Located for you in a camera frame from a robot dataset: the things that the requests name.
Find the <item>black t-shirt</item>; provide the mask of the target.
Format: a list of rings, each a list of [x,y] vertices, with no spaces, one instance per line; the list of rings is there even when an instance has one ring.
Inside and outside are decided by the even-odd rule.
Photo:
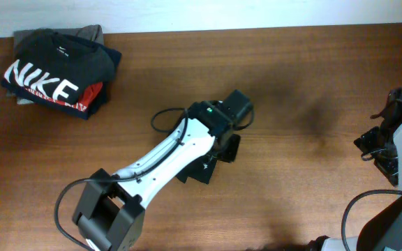
[[[186,165],[176,175],[176,178],[182,183],[187,182],[188,178],[192,178],[201,183],[209,184],[217,162],[221,161],[211,160],[208,152]]]

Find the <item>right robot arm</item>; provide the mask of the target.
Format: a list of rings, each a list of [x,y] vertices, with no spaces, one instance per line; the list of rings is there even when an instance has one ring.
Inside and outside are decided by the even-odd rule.
[[[307,250],[402,250],[402,87],[393,89],[381,112],[379,126],[371,128],[354,141],[364,161],[372,161],[392,185],[391,190],[369,190],[354,197],[341,220],[341,237],[321,236],[311,241]],[[359,235],[348,238],[345,228],[351,208],[369,195],[394,195],[396,199],[369,220]]]

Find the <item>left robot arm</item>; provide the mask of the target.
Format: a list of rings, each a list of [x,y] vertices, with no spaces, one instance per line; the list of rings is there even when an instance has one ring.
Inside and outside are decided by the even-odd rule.
[[[249,101],[202,101],[181,109],[167,137],[145,156],[113,174],[99,169],[78,181],[84,190],[72,216],[85,250],[128,250],[142,233],[145,211],[173,178],[208,184],[217,162],[233,162],[241,122],[253,117]]]

